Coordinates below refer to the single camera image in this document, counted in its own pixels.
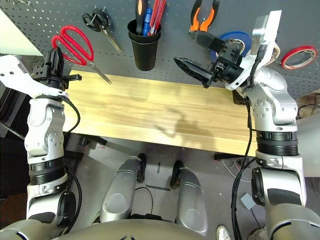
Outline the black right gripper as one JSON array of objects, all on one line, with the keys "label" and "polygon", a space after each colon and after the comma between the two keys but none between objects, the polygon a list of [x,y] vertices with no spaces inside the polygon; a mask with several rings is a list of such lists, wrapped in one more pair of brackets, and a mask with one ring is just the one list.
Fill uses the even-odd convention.
[{"label": "black right gripper", "polygon": [[213,82],[222,81],[233,83],[244,71],[241,48],[234,39],[223,41],[207,31],[191,31],[188,35],[192,40],[205,49],[220,50],[213,65],[213,73],[202,68],[189,58],[175,56],[173,60],[177,66],[190,77],[201,82],[204,88],[209,88]]}]

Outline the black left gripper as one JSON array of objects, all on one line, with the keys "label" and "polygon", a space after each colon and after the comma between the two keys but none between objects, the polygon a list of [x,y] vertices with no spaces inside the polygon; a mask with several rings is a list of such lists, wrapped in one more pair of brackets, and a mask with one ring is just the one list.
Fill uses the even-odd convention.
[{"label": "black left gripper", "polygon": [[[55,67],[55,52],[57,53],[57,67]],[[52,48],[47,55],[47,65],[35,65],[32,68],[31,77],[47,86],[59,90],[69,88],[69,81],[81,81],[80,74],[72,74],[64,76],[64,57],[60,47]]]}]

